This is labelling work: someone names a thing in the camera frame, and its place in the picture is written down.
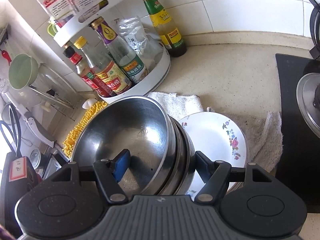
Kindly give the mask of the steel bowl back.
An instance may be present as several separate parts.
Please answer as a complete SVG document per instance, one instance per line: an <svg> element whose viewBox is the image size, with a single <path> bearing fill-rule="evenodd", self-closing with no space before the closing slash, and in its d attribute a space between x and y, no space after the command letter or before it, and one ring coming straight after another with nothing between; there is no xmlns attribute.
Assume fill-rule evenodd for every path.
<svg viewBox="0 0 320 240"><path fill-rule="evenodd" d="M189 187L191 186L194 178L196 166L195 149L188 133L184 130L184 128L178 121L174 119L174 122L180 132L180 135L182 136L182 141L184 143L185 164L183 169L183 176L173 195L184 195L189 190Z"/></svg>

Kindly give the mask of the steel bowl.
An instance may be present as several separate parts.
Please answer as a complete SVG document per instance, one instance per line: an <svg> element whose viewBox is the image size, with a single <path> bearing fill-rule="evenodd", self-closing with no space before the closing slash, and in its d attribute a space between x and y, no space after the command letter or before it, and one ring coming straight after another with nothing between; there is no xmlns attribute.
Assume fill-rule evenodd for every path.
<svg viewBox="0 0 320 240"><path fill-rule="evenodd" d="M173 195L184 195L189 190L189 187L191 186L194 178L196 166L195 149L188 133L184 130L184 128L178 121L174 119L174 122L180 132L180 135L182 136L182 141L184 143L185 164L183 169L183 176Z"/></svg>
<svg viewBox="0 0 320 240"><path fill-rule="evenodd" d="M174 118L170 117L172 126L175 131L176 147L174 158L168 161L161 161L164 170L156 171L155 178L148 183L148 189L144 190L144 194L150 195L173 195L183 176L185 164L184 143L182 136L174 122Z"/></svg>
<svg viewBox="0 0 320 240"><path fill-rule="evenodd" d="M131 154L119 185L124 192L159 194L174 166L176 138L164 108L146 96L129 96L109 104L86 125L76 141L72 161L80 167Z"/></svg>

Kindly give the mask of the steel bowl front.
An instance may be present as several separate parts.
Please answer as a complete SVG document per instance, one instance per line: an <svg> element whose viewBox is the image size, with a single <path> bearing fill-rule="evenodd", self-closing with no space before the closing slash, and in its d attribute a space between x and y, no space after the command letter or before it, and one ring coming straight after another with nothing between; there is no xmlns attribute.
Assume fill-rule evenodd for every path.
<svg viewBox="0 0 320 240"><path fill-rule="evenodd" d="M155 178L148 183L148 189L144 190L144 194L150 195L173 195L183 176L185 164L184 143L182 136L174 122L174 118L170 117L172 126L175 131L176 147L174 158L168 161L161 161L164 170L156 171Z"/></svg>

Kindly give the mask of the white plate colourful floral rim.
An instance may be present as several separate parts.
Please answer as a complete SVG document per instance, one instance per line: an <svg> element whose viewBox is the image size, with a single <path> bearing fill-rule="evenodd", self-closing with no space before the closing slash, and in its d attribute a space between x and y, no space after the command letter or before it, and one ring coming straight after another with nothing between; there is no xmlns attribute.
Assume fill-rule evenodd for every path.
<svg viewBox="0 0 320 240"><path fill-rule="evenodd" d="M201 151L211 161L226 161L232 167L246 166L247 142L231 118L214 112L200 112L180 119L179 123L191 138L195 152Z"/></svg>

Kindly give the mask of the yellow chenille mat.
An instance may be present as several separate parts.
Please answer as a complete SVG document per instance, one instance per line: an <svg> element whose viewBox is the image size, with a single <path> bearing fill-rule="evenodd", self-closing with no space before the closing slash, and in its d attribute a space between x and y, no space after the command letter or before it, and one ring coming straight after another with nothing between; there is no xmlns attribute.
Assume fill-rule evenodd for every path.
<svg viewBox="0 0 320 240"><path fill-rule="evenodd" d="M76 142L80 137L80 134L86 127L86 125L93 119L99 111L103 110L107 106L105 101L95 102L89 109L87 109L80 119L80 121L74 126L74 128L67 134L67 137L63 141L63 152L67 158L71 159Z"/></svg>

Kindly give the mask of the black glass stove top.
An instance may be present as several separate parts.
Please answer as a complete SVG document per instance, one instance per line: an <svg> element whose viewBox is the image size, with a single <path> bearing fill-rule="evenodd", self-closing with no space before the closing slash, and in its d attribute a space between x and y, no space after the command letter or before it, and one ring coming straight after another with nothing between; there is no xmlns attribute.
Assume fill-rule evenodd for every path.
<svg viewBox="0 0 320 240"><path fill-rule="evenodd" d="M276 54L281 93L283 153L276 178L300 196L309 213L319 213L319 137L305 122L296 99L298 81L319 73L319 61Z"/></svg>

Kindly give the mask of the black box with label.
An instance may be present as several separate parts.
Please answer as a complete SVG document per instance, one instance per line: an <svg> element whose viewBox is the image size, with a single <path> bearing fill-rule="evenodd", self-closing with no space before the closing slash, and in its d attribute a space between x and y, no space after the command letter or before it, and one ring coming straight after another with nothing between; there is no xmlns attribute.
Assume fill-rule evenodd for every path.
<svg viewBox="0 0 320 240"><path fill-rule="evenodd" d="M7 154L1 178L1 225L15 238L22 235L15 218L16 203L40 181L28 157Z"/></svg>

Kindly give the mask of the red cap soy sauce bottle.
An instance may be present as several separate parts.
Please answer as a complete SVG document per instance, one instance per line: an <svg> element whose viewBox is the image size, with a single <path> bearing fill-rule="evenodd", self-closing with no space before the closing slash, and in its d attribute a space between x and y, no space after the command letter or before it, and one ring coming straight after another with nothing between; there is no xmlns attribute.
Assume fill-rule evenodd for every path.
<svg viewBox="0 0 320 240"><path fill-rule="evenodd" d="M75 65L78 76L100 96L103 98L116 96L115 92L96 75L93 68L89 66L87 59L77 53L72 46L65 45L63 54Z"/></svg>

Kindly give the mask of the red label vinegar bottle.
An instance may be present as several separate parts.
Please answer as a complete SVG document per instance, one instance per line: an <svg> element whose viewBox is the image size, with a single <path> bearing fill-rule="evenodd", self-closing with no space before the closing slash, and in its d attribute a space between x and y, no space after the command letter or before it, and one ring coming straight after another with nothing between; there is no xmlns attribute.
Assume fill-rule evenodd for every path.
<svg viewBox="0 0 320 240"><path fill-rule="evenodd" d="M123 94L133 86L132 81L118 67L114 59L108 54L99 53L83 36L80 36L74 45L85 55L95 75L114 93Z"/></svg>

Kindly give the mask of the purple cap sauce bottle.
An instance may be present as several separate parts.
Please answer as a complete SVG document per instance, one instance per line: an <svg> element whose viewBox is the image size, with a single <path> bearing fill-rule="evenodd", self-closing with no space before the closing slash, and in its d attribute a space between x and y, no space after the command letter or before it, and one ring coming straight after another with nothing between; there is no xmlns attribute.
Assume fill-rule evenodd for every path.
<svg viewBox="0 0 320 240"><path fill-rule="evenodd" d="M117 65L134 83L139 83L149 74L148 69L136 52L101 16L89 25L101 37Z"/></svg>

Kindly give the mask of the green plastic cup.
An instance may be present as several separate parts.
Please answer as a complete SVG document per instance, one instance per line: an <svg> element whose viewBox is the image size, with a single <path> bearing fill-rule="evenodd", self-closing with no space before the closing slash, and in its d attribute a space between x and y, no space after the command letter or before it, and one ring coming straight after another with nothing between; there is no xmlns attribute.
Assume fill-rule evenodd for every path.
<svg viewBox="0 0 320 240"><path fill-rule="evenodd" d="M9 67L9 82L13 89L20 90L32 85L38 75L39 64L25 53L18 54Z"/></svg>

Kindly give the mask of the clear plastic bag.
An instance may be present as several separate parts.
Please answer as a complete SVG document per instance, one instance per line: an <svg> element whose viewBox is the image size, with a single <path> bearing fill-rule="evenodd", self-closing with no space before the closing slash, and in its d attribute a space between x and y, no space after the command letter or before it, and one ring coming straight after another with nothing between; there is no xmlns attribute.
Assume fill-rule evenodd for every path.
<svg viewBox="0 0 320 240"><path fill-rule="evenodd" d="M151 72L160 61L163 47L147 35L138 16L126 18L118 22L120 36L129 44Z"/></svg>

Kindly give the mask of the green yellow label oil bottle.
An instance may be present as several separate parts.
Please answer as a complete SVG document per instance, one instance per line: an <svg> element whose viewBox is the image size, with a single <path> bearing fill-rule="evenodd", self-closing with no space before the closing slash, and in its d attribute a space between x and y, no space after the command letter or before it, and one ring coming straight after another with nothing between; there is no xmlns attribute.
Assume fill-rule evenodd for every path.
<svg viewBox="0 0 320 240"><path fill-rule="evenodd" d="M180 57L187 52L182 35L176 23L158 0L143 0L153 27L172 57Z"/></svg>

